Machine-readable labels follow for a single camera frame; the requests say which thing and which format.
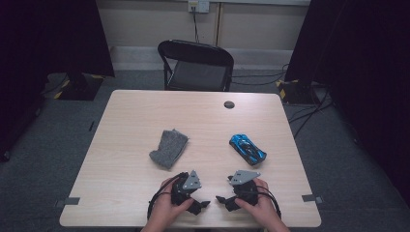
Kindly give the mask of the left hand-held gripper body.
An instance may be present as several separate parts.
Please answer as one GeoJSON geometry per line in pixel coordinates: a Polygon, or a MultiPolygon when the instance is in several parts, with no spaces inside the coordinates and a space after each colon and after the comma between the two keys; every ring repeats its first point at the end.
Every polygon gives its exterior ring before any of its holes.
{"type": "Polygon", "coordinates": [[[190,198],[193,192],[200,188],[201,183],[195,170],[183,172],[172,185],[171,202],[181,205],[190,198]]]}

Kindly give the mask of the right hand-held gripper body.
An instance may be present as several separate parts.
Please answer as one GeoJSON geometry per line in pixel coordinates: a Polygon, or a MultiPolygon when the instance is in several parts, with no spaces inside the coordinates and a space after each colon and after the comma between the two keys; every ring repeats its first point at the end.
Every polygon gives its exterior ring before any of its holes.
{"type": "Polygon", "coordinates": [[[258,190],[254,179],[259,176],[259,172],[237,170],[234,175],[228,177],[228,180],[237,198],[255,205],[257,203],[258,190]]]}

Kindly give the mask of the blue toy car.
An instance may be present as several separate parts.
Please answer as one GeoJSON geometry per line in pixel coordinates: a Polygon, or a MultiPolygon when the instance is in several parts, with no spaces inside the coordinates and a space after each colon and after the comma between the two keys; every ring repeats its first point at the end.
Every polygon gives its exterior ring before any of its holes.
{"type": "Polygon", "coordinates": [[[234,134],[229,145],[251,166],[255,166],[267,158],[267,154],[260,150],[245,134],[234,134]]]}

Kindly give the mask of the gray terry cloth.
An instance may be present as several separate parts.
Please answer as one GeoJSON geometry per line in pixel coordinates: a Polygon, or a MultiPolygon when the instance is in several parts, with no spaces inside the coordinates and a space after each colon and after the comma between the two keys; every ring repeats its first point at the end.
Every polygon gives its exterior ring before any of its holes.
{"type": "Polygon", "coordinates": [[[170,169],[182,155],[189,138],[177,130],[164,130],[158,149],[149,154],[151,160],[166,169],[170,169]]]}

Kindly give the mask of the person's left hand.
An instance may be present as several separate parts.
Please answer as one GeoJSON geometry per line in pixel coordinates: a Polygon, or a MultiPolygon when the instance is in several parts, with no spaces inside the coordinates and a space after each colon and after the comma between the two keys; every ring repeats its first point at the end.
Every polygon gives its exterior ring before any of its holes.
{"type": "Polygon", "coordinates": [[[154,203],[151,216],[147,220],[147,223],[169,227],[180,214],[188,209],[193,202],[193,199],[189,198],[181,205],[174,205],[171,202],[171,195],[169,194],[172,190],[172,182],[170,178],[164,180],[161,185],[163,186],[163,190],[154,203]]]}

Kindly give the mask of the person's right hand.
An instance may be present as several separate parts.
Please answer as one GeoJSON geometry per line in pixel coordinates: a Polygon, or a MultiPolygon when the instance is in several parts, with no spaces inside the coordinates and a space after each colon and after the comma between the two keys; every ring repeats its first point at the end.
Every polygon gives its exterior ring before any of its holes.
{"type": "Polygon", "coordinates": [[[235,203],[246,210],[264,228],[267,225],[284,224],[276,212],[276,208],[270,198],[268,184],[258,178],[254,179],[259,191],[258,202],[250,205],[248,202],[237,198],[235,203]]]}

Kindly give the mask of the gray tape strip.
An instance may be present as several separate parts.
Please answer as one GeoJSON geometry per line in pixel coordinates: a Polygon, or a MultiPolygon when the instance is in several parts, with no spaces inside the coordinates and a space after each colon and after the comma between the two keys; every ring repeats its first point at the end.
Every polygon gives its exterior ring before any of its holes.
{"type": "Polygon", "coordinates": [[[321,196],[315,196],[314,194],[305,194],[302,195],[304,202],[314,201],[317,204],[323,203],[323,198],[321,196]]]}
{"type": "Polygon", "coordinates": [[[57,200],[55,206],[58,208],[64,208],[67,205],[77,205],[79,203],[79,197],[67,197],[62,200],[57,200]]]}

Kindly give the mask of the black stand base striped tape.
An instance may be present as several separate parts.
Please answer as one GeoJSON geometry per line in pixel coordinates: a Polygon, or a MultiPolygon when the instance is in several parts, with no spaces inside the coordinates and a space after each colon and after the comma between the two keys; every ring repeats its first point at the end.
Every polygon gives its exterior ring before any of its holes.
{"type": "Polygon", "coordinates": [[[278,93],[284,103],[288,104],[319,104],[319,99],[310,84],[299,80],[276,82],[278,93]]]}
{"type": "Polygon", "coordinates": [[[54,96],[56,100],[92,101],[97,95],[104,77],[82,72],[68,72],[65,81],[54,96]]]}

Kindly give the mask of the black folding chair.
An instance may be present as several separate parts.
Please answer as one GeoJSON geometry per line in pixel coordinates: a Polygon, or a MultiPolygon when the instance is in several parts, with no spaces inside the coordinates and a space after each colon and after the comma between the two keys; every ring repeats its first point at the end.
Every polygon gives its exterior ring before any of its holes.
{"type": "Polygon", "coordinates": [[[225,49],[181,40],[158,45],[163,61],[164,89],[227,92],[234,59],[225,49]]]}

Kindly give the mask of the black curtain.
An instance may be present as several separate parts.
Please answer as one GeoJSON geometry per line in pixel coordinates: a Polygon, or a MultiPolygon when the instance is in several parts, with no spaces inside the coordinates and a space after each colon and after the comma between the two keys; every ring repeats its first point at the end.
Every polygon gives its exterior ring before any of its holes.
{"type": "Polygon", "coordinates": [[[285,78],[329,85],[410,206],[410,0],[310,0],[285,78]]]}
{"type": "Polygon", "coordinates": [[[58,72],[114,75],[97,0],[0,0],[0,161],[58,72]]]}

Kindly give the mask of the beige wall conduit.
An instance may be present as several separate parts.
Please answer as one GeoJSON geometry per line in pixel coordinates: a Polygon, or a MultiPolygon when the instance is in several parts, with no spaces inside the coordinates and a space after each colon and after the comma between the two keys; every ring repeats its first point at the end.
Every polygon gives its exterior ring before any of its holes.
{"type": "Polygon", "coordinates": [[[217,3],[216,6],[216,32],[215,32],[215,45],[220,45],[220,28],[221,28],[221,21],[223,17],[223,3],[217,3]]]}

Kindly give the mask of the white wall socket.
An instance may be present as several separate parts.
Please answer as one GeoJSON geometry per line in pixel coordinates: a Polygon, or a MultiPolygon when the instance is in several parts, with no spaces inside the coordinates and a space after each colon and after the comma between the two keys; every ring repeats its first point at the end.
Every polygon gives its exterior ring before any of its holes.
{"type": "Polygon", "coordinates": [[[189,0],[188,11],[190,13],[207,14],[210,11],[209,0],[189,0]]]}

